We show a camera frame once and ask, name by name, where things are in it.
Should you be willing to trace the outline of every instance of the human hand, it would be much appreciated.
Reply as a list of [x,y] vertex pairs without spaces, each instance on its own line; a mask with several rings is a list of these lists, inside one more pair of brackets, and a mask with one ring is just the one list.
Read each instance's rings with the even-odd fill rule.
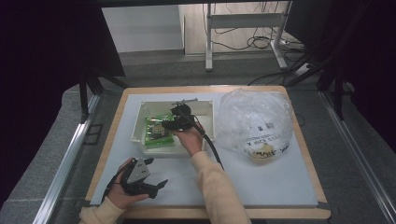
[[[128,162],[130,162],[132,158],[126,161],[123,165],[120,166],[119,169],[124,167]],[[131,203],[137,203],[143,201],[149,197],[148,194],[139,194],[135,196],[128,195],[123,190],[122,186],[120,185],[122,173],[117,176],[116,181],[114,182],[113,186],[110,189],[110,192],[107,195],[107,198],[114,203],[119,209],[127,208]]]
[[172,134],[178,137],[181,145],[187,149],[191,157],[202,150],[203,137],[194,127],[184,131],[172,131]]

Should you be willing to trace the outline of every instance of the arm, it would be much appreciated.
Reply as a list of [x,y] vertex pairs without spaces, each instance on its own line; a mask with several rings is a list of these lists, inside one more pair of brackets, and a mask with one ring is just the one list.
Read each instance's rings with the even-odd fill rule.
[[[126,161],[120,168],[126,165],[130,160],[131,159]],[[99,207],[82,208],[79,214],[81,218],[79,224],[116,223],[119,216],[125,212],[130,204],[145,200],[149,197],[148,194],[135,196],[127,195],[119,184],[121,175],[122,173],[117,177],[115,184],[111,187],[110,192]]]
[[251,223],[231,179],[201,150],[202,136],[194,128],[174,134],[191,155],[191,164],[197,173],[195,182],[204,196],[211,223]]

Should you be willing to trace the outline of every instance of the wall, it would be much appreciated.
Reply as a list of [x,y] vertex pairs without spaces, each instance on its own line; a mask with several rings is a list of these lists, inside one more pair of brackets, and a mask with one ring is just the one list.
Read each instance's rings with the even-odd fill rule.
[[117,52],[183,49],[178,6],[102,10]]

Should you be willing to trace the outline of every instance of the beige sleeve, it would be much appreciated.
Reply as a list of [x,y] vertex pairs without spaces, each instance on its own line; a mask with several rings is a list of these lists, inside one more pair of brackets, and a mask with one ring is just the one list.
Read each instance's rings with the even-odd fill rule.
[[105,197],[99,207],[82,208],[79,224],[114,224],[124,211]]
[[212,224],[251,223],[231,179],[218,163],[202,151],[191,158],[191,164],[197,172],[195,182],[204,195],[206,212]]

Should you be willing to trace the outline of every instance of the metal frame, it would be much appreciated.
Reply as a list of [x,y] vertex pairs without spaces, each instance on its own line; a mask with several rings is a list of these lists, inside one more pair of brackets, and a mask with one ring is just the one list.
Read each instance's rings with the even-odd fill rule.
[[358,165],[358,168],[361,171],[361,174],[364,177],[367,186],[369,187],[370,191],[373,193],[388,223],[396,223],[396,210],[392,199],[389,197],[382,183],[376,177],[376,174],[371,168],[369,162],[365,159],[364,155],[361,152],[361,148],[353,138],[353,135],[349,131],[347,125],[343,120],[339,119],[336,112],[332,109],[331,96],[329,95],[328,92],[324,92],[324,91],[320,91],[319,95],[321,96],[324,104],[326,105],[329,114],[332,117],[332,121],[334,122],[336,128],[338,129],[338,132],[341,134],[344,141],[346,142],[350,155]]
[[51,185],[49,186],[49,190],[47,191],[47,195],[43,200],[38,212],[35,216],[35,220],[33,223],[48,223],[50,220],[50,216],[55,207],[56,202],[58,201],[59,195],[64,187],[64,183],[69,175],[69,172],[73,166],[74,160],[79,152],[79,149],[84,140],[85,133],[90,126],[92,121],[92,112],[96,108],[99,102],[100,96],[94,95],[91,98],[89,104],[89,116],[84,123],[80,123],[76,129],[76,132],[70,142],[70,145],[64,154],[64,158],[59,166],[58,171],[56,172],[55,177],[52,180]]
[[211,15],[211,4],[207,4],[206,71],[213,70],[212,29],[254,27],[278,27],[276,37],[271,40],[270,45],[280,69],[286,70],[288,66],[280,52],[279,42],[289,15],[290,5],[291,1],[288,2],[282,13]]

